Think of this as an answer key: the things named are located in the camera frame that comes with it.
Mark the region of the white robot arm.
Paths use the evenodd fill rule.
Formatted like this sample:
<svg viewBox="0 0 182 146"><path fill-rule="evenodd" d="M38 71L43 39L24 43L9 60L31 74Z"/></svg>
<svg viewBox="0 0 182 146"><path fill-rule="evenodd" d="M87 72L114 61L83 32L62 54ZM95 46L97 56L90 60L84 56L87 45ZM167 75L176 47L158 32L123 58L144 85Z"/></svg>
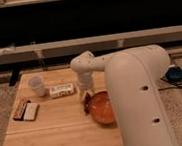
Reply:
<svg viewBox="0 0 182 146"><path fill-rule="evenodd" d="M159 45L103 56L83 52L70 62L83 91L92 87L94 71L105 73L124 146L179 146L156 84L169 65L169 54Z"/></svg>

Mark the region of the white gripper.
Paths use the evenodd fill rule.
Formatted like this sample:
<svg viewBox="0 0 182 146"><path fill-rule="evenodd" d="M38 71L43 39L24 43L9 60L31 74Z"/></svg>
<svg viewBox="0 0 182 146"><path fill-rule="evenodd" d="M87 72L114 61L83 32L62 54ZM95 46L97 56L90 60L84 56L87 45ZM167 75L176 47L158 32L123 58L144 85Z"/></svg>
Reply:
<svg viewBox="0 0 182 146"><path fill-rule="evenodd" d="M85 100L85 92L83 91L90 90L89 95L91 96L91 98L94 96L94 90L92 90L94 80L91 73L89 72L79 73L77 82L78 82L78 87L81 90L81 92L79 93L81 103L83 103Z"/></svg>

